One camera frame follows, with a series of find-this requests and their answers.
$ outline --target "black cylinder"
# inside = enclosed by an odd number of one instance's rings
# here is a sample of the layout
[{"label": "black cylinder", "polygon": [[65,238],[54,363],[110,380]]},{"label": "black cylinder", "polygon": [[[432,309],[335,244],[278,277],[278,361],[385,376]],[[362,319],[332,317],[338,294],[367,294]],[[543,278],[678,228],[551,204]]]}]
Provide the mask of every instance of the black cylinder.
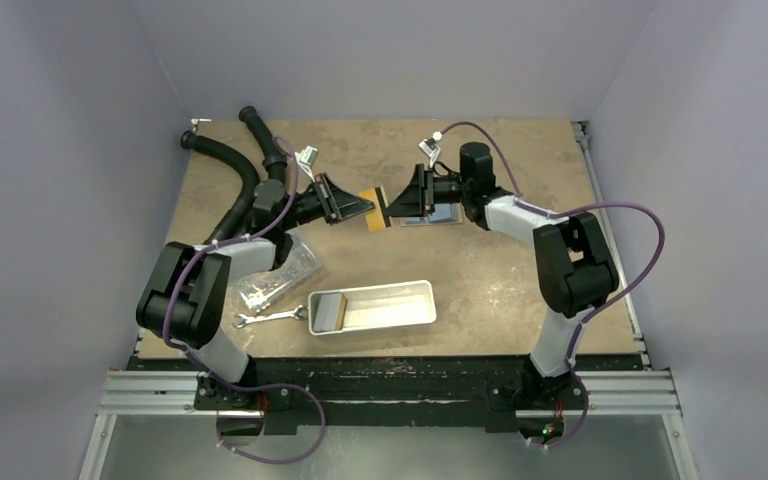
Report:
[{"label": "black cylinder", "polygon": [[233,168],[243,181],[240,194],[231,208],[225,213],[205,243],[213,240],[221,241],[233,237],[243,224],[248,211],[254,201],[254,189],[260,183],[260,175],[251,161],[242,153],[223,143],[211,138],[196,135],[191,131],[181,135],[181,147],[187,150],[195,150],[209,157],[213,157]]},{"label": "black cylinder", "polygon": [[269,127],[266,126],[266,123],[257,114],[257,110],[251,105],[240,110],[239,119],[252,132],[252,136],[263,152],[262,164],[263,168],[266,169],[267,177],[274,178],[283,184],[287,178],[287,158],[275,146]]}]

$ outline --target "gray wall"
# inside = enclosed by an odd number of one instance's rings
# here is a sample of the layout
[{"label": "gray wall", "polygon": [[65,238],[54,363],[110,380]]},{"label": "gray wall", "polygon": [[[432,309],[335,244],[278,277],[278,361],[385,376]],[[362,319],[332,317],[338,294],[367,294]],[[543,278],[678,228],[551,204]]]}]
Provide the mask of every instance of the gray wall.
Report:
[{"label": "gray wall", "polygon": [[189,124],[126,0],[0,0],[0,478],[74,478]]},{"label": "gray wall", "polygon": [[134,0],[193,116],[589,117],[654,0]]},{"label": "gray wall", "polygon": [[[592,122],[607,197],[663,215],[634,296],[705,478],[768,478],[768,2],[658,2]],[[654,229],[612,215],[632,272]]]}]

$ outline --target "rectangular container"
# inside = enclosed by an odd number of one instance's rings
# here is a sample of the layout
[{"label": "rectangular container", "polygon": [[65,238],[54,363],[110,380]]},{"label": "rectangular container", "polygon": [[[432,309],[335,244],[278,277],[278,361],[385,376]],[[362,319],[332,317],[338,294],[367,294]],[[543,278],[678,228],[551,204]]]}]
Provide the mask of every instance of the rectangular container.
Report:
[{"label": "rectangular container", "polygon": [[[314,332],[313,319],[316,318],[319,299],[328,293],[342,293],[346,296],[343,328],[333,332]],[[307,303],[308,330],[316,336],[424,325],[437,320],[434,294],[427,280],[311,292]]]}]

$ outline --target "brown table surface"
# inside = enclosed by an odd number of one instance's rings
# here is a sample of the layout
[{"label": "brown table surface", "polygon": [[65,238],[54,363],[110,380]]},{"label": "brown table surface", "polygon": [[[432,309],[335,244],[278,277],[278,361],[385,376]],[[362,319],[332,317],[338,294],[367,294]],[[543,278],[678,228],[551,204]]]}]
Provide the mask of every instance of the brown table surface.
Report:
[{"label": "brown table surface", "polygon": [[[315,172],[327,172],[342,188],[359,192],[381,185],[394,199],[407,184],[416,163],[426,161],[417,143],[451,123],[446,120],[312,120],[270,121],[275,133],[288,137],[296,150],[319,149]],[[594,199],[581,153],[566,120],[480,120],[505,151],[526,200],[557,211]],[[239,122],[202,122],[199,134],[226,143],[249,157],[261,171],[262,153]],[[481,141],[467,127],[443,140],[441,159],[457,167],[458,148]],[[500,162],[498,184],[512,190]],[[306,185],[300,179],[299,191]],[[184,179],[169,240],[199,243],[236,198],[239,177],[219,161],[193,154]],[[533,250],[512,238],[460,225],[394,226],[370,233],[362,217],[329,227],[317,221],[300,227],[320,255],[324,272],[299,286],[269,312],[305,303],[315,290],[361,287],[410,280],[432,284],[437,321],[431,325],[375,332],[314,337],[306,323],[277,320],[231,327],[233,315],[245,312],[238,293],[229,288],[222,327],[255,357],[329,355],[478,355],[531,351],[546,305],[537,285]],[[634,352],[628,312],[618,302],[587,329],[581,353]],[[178,357],[179,353],[147,333],[141,358]]]}]

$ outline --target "purple cable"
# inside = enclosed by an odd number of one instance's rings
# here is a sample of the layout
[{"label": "purple cable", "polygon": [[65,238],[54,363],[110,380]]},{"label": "purple cable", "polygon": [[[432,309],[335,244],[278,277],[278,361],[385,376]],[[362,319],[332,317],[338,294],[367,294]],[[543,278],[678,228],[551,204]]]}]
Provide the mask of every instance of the purple cable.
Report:
[{"label": "purple cable", "polygon": [[484,135],[484,137],[487,138],[488,141],[490,141],[491,145],[493,145],[493,148],[496,150],[496,153],[499,155],[499,159],[502,161],[502,165],[504,165],[505,170],[508,172],[508,177],[511,179],[511,184],[513,184],[514,191],[516,192],[515,204],[517,207],[537,215],[542,215],[549,219],[569,217],[572,215],[576,215],[579,213],[587,212],[590,210],[596,210],[600,208],[629,208],[632,210],[643,212],[646,215],[648,215],[649,218],[651,218],[652,221],[655,222],[655,226],[658,229],[658,245],[655,247],[655,253],[652,254],[652,258],[649,260],[649,263],[646,264],[646,267],[643,269],[643,271],[640,272],[640,275],[638,275],[631,283],[629,283],[624,289],[622,289],[620,293],[615,295],[613,298],[608,299],[607,302],[600,305],[598,308],[593,309],[590,313],[585,315],[584,318],[581,319],[581,323],[579,323],[575,327],[575,330],[573,331],[572,337],[570,338],[570,343],[569,345],[567,345],[567,351],[565,356],[566,356],[567,368],[569,368],[570,375],[576,381],[576,383],[578,383],[581,389],[582,411],[581,411],[581,416],[578,417],[578,420],[575,422],[575,425],[573,425],[572,428],[568,430],[564,434],[564,436],[562,436],[558,441],[553,442],[551,444],[548,444],[548,443],[542,444],[543,448],[545,449],[554,448],[569,441],[569,439],[572,438],[573,435],[575,435],[581,429],[582,425],[584,425],[584,420],[587,418],[587,412],[588,410],[590,410],[590,394],[587,392],[587,389],[584,387],[584,382],[581,380],[581,377],[579,377],[578,374],[575,372],[575,365],[573,363],[575,345],[576,343],[578,343],[578,339],[579,337],[581,337],[581,334],[584,331],[584,325],[587,325],[591,320],[593,320],[593,317],[602,313],[606,308],[610,307],[611,305],[613,305],[614,303],[618,302],[620,299],[622,299],[623,297],[631,293],[631,291],[634,290],[640,284],[640,282],[642,282],[643,279],[646,278],[647,275],[649,275],[649,272],[651,272],[652,268],[655,267],[655,263],[657,263],[658,259],[661,258],[661,252],[663,252],[664,250],[664,240],[666,238],[666,234],[664,231],[664,224],[663,222],[661,222],[661,219],[658,218],[658,215],[656,215],[655,212],[653,212],[647,207],[644,207],[643,205],[640,205],[638,203],[632,203],[632,202],[599,202],[591,205],[585,205],[583,207],[573,208],[572,210],[568,210],[566,212],[561,212],[561,213],[555,213],[550,210],[546,210],[546,209],[537,207],[535,205],[525,203],[520,200],[520,197],[522,197],[522,191],[519,189],[516,179],[514,179],[513,170],[511,170],[511,166],[508,164],[508,160],[505,158],[505,154],[502,153],[502,149],[499,148],[499,145],[496,143],[495,140],[493,140],[493,137],[490,136],[487,130],[484,130],[476,123],[469,122],[469,121],[461,121],[461,122],[455,122],[447,126],[443,130],[440,130],[440,133],[445,134],[449,130],[460,125],[466,125],[466,126],[475,128],[476,130],[481,132]]},{"label": "purple cable", "polygon": [[[287,157],[292,158],[292,167],[293,167],[293,184],[290,187],[290,198],[287,200],[287,204],[284,205],[284,209],[281,210],[281,213],[278,214],[277,217],[275,217],[275,220],[272,221],[269,225],[267,225],[265,228],[263,228],[261,231],[251,235],[251,236],[243,236],[239,238],[232,238],[228,240],[223,240],[221,242],[215,242],[210,245],[205,245],[204,248],[199,250],[198,252],[193,255],[193,258],[190,259],[189,262],[184,266],[184,269],[181,271],[181,275],[178,276],[178,280],[175,282],[175,286],[172,288],[172,294],[169,297],[169,306],[166,308],[166,316],[163,318],[163,329],[162,329],[162,336],[163,341],[166,343],[166,345],[181,350],[183,352],[187,352],[187,348],[183,345],[177,344],[172,342],[172,338],[169,335],[169,326],[172,320],[172,310],[174,309],[175,302],[178,300],[178,297],[181,294],[181,289],[183,288],[184,282],[186,281],[186,278],[190,275],[190,272],[193,270],[195,265],[198,263],[198,261],[208,253],[222,248],[227,247],[229,245],[236,245],[238,243],[245,243],[251,240],[254,240],[256,238],[260,238],[267,233],[269,233],[273,228],[275,228],[276,225],[281,223],[282,220],[284,220],[284,217],[287,216],[287,213],[290,211],[290,208],[293,205],[293,202],[296,199],[296,189],[299,186],[299,169],[298,169],[298,163],[296,159],[296,151],[293,148],[292,144],[289,140],[286,138],[276,135],[273,138],[273,141],[275,142],[275,145],[284,153]],[[280,144],[280,142],[287,144],[287,149],[283,148]],[[227,448],[232,453],[236,453],[238,455],[241,455],[243,457],[249,458],[251,460],[266,463],[270,465],[286,465],[289,463],[298,462],[300,460],[303,460],[307,457],[309,457],[317,448],[319,448],[319,445],[322,443],[322,439],[325,437],[325,410],[322,408],[322,403],[319,402],[319,400],[314,396],[312,393],[307,391],[306,389],[298,386],[293,385],[289,383],[274,383],[271,385],[263,385],[260,387],[240,387],[238,385],[234,385],[228,381],[226,381],[223,378],[220,378],[218,375],[216,375],[214,372],[211,372],[210,369],[208,369],[205,365],[203,365],[201,362],[199,362],[195,357],[193,357],[189,352],[187,352],[187,358],[198,368],[206,370],[210,377],[213,378],[217,383],[224,386],[225,388],[229,388],[231,390],[242,392],[242,393],[254,393],[254,392],[264,392],[267,390],[274,390],[279,388],[287,388],[290,390],[296,390],[304,395],[306,395],[308,398],[311,399],[313,404],[316,406],[316,409],[319,411],[319,421],[320,421],[320,429],[319,429],[319,435],[317,435],[316,440],[313,442],[313,445],[310,446],[307,450],[300,453],[299,455],[296,455],[294,457],[290,458],[282,458],[282,459],[273,459],[273,458],[264,458],[257,455],[253,455],[251,453],[246,453],[242,450],[237,449],[236,447],[231,446],[228,442],[226,442],[222,436],[221,432],[219,431],[217,427],[217,435],[219,436],[220,444]]]}]

